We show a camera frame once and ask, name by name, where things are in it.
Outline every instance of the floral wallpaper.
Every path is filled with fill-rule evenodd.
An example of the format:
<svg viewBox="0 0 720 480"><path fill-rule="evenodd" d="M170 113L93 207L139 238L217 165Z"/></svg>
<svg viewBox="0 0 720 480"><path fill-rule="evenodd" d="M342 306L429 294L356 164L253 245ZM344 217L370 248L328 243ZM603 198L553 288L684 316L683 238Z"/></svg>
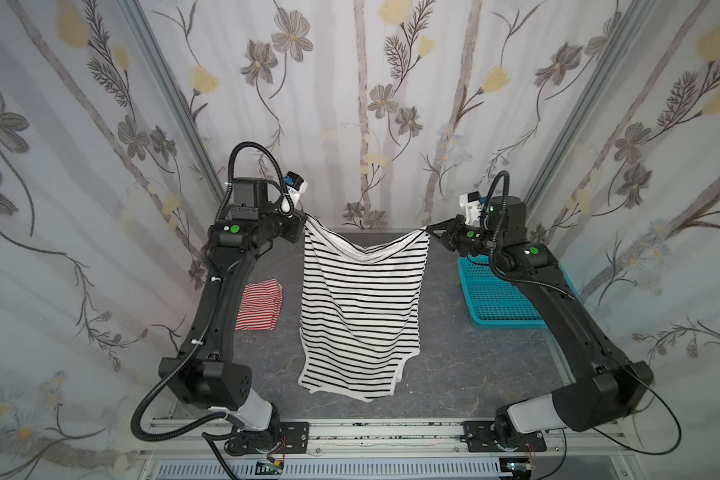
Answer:
<svg viewBox="0 0 720 480"><path fill-rule="evenodd" d="M616 70L531 235L682 423L646 476L720 478L720 1L660 3ZM648 451L676 435L650 396L622 427Z"/></svg>
<svg viewBox="0 0 720 480"><path fill-rule="evenodd" d="M158 92L116 4L0 2L0 478L139 474L215 211Z"/></svg>
<svg viewBox="0 0 720 480"><path fill-rule="evenodd" d="M629 6L140 3L222 180L232 147L258 141L343 229L444 220L501 169L523 196ZM261 154L236 168L272 175Z"/></svg>

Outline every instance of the tree trunk print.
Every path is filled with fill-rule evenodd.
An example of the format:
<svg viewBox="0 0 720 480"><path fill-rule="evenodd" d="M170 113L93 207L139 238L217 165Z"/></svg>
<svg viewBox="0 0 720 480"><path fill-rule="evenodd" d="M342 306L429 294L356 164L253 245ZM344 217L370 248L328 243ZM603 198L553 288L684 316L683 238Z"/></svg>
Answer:
<svg viewBox="0 0 720 480"><path fill-rule="evenodd" d="M459 72L458 83L456 84L456 93L454 94L454 107L451 112L451 120L448 126L451 130L456 129L456 125L461 118L461 108L465 98L465 92L469 88L469 81L472 77L472 61L474 57L474 46L478 40L478 27L480 26L480 9L483 3L481 0L472 0L469 9L469 18L467 20L467 30L464 34L464 47L461 50L461 71ZM442 160L434 159L432 162L433 170L429 175L427 182L427 191L424 195L424 219L422 225L429 225L432 222L432 208L434 207L434 190L438 186L440 177L439 171L442 166Z"/></svg>
<svg viewBox="0 0 720 480"><path fill-rule="evenodd" d="M580 189L585 188L586 185L590 181L592 171L600 168L600 165L603 163L605 158L608 156L608 153L610 152L611 147L614 146L616 139L618 139L621 136L622 130L624 130L624 128L631 122L632 117L634 116L635 113L637 113L637 110L643 104L643 101L645 101L646 97L648 96L648 93L653 89L653 86L659 80L659 77L661 76L662 72L664 72L664 68L667 66L667 64L672 59L672 56L677 51L682 40L685 38L686 34L690 30L690 28L693 26L693 24L696 23L696 20L698 20L702 11L709 3L710 3L710 0L700 0L699 5L696 6L696 8L691 13L691 15L688 16L688 18L685 20L685 22L680 26L680 29L677 31L677 33L675 33L675 37L672 39L670 46L667 48L666 52L664 52L664 55L662 56L661 60L659 60L659 63L657 63L656 66L654 67L653 72L651 72L651 75L648 77L648 80L646 81L646 84L643 86L643 89L638 93L637 97L632 102L632 105L630 106L629 110L627 110L626 113L624 114L624 118L622 118L621 122L619 122L619 124L616 126L616 129L614 130L614 132L610 135L610 137L608 137L608 140L606 140L602 151L597 156L597 159L595 159L595 162L592 165L592 168L590 168L590 171L588 171L586 173L586 175L584 176L584 178L581 180L581 182L579 182L578 186L576 187L574 192L571 194L570 198L572 198L573 200L576 200L576 192ZM563 223L562 220L567 213L568 213L568 208L567 208L567 206L564 206L563 209L560 211L560 213L557 215L557 218L555 218L554 222L552 222L552 226L550 227L549 232L547 233L547 243L549 243L550 240L552 240L552 236L554 235L554 232L557 229L557 225Z"/></svg>
<svg viewBox="0 0 720 480"><path fill-rule="evenodd" d="M613 278L614 272L622 271L629 264L630 259L640 258L643 253L651 248L653 245L660 244L664 240L668 240L675 235L678 235L681 231L687 228L693 227L708 227L716 228L720 230L718 226L713 226L707 222L698 221L698 218L704 215L709 208L720 201L720 176L713 181L709 187L705 188L703 192L697 197L693 203L688 206L680 215L676 216L672 220L663 226L661 231L652 230L647 234L639 236L630 245L629 248L614 258L614 264L603 269L600 273L596 274L595 277L587 283L581 290L581 300L584 302L592 295L597 289L603 284L608 283Z"/></svg>
<svg viewBox="0 0 720 480"><path fill-rule="evenodd" d="M56 54L51 51L48 43L43 40L42 35L40 35L37 27L35 27L31 18L29 18L29 15L21 6L19 1L6 0L6 2L8 3L8 6L10 6L10 9L13 10L14 14L16 14L21 24L24 26L24 30L27 32L27 35L29 36L32 43L34 43L35 47L37 47L37 49L40 51L46 61L56 71L61 81L64 83L64 85L67 86L70 93L72 93L72 96L74 96L75 99L80 102L80 105L83 107L84 110L86 110L91 120L94 121L104 138L110 143L110 146L115 151L117 156L120 157L123 162L123 166L134 176L136 182L138 182L138 184L141 185L144 190L146 190L147 194L154 202L155 208L157 208L157 211L160 212L160 215L163 217L165 222L170 223L172 218L171 213L169 212L168 214L164 214L163 202L156 194L149 192L149 190L147 189L150 182L146 178L144 178L141 170L139 170L139 168L134 165L134 163L128 157L128 154L125 152L125 150L123 150L123 147L115 138L112 130L110 130L109 127L106 126L104 119L101 117L98 110L96 110L96 107L90 102L85 93L80 90L80 87L77 86L77 82L75 82L70 73L67 71L66 67L58 59ZM181 233L177 229L174 229L173 232L176 234L179 240L181 240L182 244L188 245L188 248L193 255L196 255L198 258L200 258L200 251L190 243L189 239L187 239L183 233Z"/></svg>
<svg viewBox="0 0 720 480"><path fill-rule="evenodd" d="M366 165L363 156L368 152L368 62L365 57L365 0L355 0L355 46L358 51L358 118L360 121L360 167ZM368 194L368 174L360 174L360 202L366 212L371 211Z"/></svg>

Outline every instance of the folded red striped garment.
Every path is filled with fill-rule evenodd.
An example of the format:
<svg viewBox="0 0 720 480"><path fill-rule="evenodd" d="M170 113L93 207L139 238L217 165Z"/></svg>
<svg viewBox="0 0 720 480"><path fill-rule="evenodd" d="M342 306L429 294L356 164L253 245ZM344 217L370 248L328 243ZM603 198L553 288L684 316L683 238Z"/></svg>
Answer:
<svg viewBox="0 0 720 480"><path fill-rule="evenodd" d="M274 330L282 306L282 285L271 279L249 283L242 292L235 330Z"/></svg>

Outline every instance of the blue basket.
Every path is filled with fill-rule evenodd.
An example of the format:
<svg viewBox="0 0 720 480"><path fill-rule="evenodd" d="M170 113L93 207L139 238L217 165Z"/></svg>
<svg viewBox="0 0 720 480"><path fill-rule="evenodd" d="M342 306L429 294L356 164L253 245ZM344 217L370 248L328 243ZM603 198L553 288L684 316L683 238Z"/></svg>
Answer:
<svg viewBox="0 0 720 480"><path fill-rule="evenodd" d="M488 257L472 257L472 261L478 264L487 264ZM530 300L516 286L496 278L489 266L475 265L467 258L460 257L458 274L474 327L479 329L547 328L547 324L541 319L541 315ZM570 286L568 275L565 275L565 280ZM570 289L575 295L578 295L572 286Z"/></svg>

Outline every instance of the curtain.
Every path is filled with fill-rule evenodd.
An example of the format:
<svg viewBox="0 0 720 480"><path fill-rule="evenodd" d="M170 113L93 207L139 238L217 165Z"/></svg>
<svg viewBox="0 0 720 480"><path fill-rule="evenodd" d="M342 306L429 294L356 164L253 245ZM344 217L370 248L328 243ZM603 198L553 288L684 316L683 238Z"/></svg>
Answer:
<svg viewBox="0 0 720 480"><path fill-rule="evenodd" d="M410 229L513 175L524 196L627 2L141 0L226 178L242 140L332 228ZM273 175L255 151L236 174Z"/></svg>
<svg viewBox="0 0 720 480"><path fill-rule="evenodd" d="M550 185L532 238L682 423L646 474L720 478L720 1L656 7ZM623 427L662 450L676 429L650 398Z"/></svg>
<svg viewBox="0 0 720 480"><path fill-rule="evenodd" d="M140 472L216 210L147 65L113 2L0 2L0 478Z"/></svg>

